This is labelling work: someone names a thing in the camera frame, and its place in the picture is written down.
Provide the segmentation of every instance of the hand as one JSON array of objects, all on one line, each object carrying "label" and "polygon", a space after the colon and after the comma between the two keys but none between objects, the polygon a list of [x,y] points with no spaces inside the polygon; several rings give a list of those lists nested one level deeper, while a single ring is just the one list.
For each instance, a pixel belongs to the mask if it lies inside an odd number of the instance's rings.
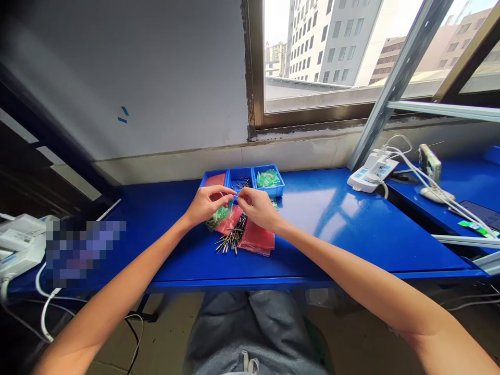
[{"label": "hand", "polygon": [[222,206],[227,207],[235,195],[236,191],[222,185],[200,187],[183,217],[194,227],[208,220]]},{"label": "hand", "polygon": [[265,191],[244,187],[237,200],[246,215],[259,227],[276,233],[279,225],[285,222]]}]

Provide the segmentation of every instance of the tiled floor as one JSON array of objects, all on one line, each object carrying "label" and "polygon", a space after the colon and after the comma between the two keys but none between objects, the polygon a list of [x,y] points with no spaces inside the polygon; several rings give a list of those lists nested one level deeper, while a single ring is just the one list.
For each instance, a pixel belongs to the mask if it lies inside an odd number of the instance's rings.
[{"label": "tiled floor", "polygon": [[[152,297],[147,309],[155,309],[160,303],[161,295]],[[140,352],[133,368],[135,375],[181,374],[189,333],[202,299],[203,293],[180,294],[170,301],[156,323],[145,325]],[[454,314],[498,362],[499,315],[484,306],[466,308]],[[307,316],[328,342],[336,375],[424,374],[406,343],[366,310],[338,318],[332,310],[308,307]],[[133,322],[133,325],[140,331],[139,322]],[[128,368],[134,348],[132,333],[125,323],[121,323],[97,354],[96,360]],[[87,374],[123,375],[124,372],[95,362]]]}]

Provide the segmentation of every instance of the pink plastic bag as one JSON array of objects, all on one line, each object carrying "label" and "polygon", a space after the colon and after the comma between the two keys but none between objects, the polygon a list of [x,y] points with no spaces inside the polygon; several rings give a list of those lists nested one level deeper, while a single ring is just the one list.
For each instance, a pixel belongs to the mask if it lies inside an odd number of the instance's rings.
[{"label": "pink plastic bag", "polygon": [[238,247],[268,257],[274,250],[274,233],[248,219]]},{"label": "pink plastic bag", "polygon": [[222,185],[222,186],[224,186],[225,180],[226,180],[226,174],[225,173],[218,174],[216,176],[212,176],[212,177],[207,178],[207,180],[205,181],[205,185],[204,186],[214,186],[214,185]]},{"label": "pink plastic bag", "polygon": [[222,220],[215,230],[223,235],[230,235],[242,213],[243,209],[241,209],[238,205],[233,204],[231,214],[227,216],[226,219]]}]

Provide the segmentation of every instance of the gray sweatpants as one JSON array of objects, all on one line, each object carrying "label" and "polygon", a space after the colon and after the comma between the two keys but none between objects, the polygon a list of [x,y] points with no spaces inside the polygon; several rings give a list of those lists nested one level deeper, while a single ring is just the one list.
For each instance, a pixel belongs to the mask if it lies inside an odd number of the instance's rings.
[{"label": "gray sweatpants", "polygon": [[242,350],[260,375],[328,374],[287,291],[206,293],[187,347],[186,375],[243,371]]}]

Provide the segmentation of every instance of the blue table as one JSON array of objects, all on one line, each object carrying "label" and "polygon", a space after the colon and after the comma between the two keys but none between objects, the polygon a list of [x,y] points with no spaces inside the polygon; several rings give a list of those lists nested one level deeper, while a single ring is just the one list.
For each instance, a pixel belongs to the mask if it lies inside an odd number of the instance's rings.
[{"label": "blue table", "polygon": [[[453,195],[457,202],[471,201],[478,205],[500,212],[500,165],[486,161],[481,156],[469,156],[442,160],[440,187]],[[408,169],[401,163],[396,170]],[[448,206],[441,205],[424,198],[420,194],[423,184],[405,185],[387,180],[387,184],[399,193],[411,207],[417,209],[428,219],[435,222],[450,235],[481,237],[474,231],[461,227],[460,216],[449,212]],[[497,250],[487,247],[477,248],[487,255]]]},{"label": "blue table", "polygon": [[[342,247],[402,279],[485,277],[456,256],[378,194],[355,192],[346,168],[283,173],[286,184],[279,213],[289,222]],[[199,180],[124,186],[122,202],[106,220],[124,220],[127,231],[114,244],[85,291],[101,289],[185,212]],[[155,275],[147,292],[208,288],[324,288],[331,278],[299,250],[276,237],[269,258],[244,250],[215,254],[218,232],[200,224],[179,243]],[[11,291],[33,288],[36,270],[16,278]]]}]

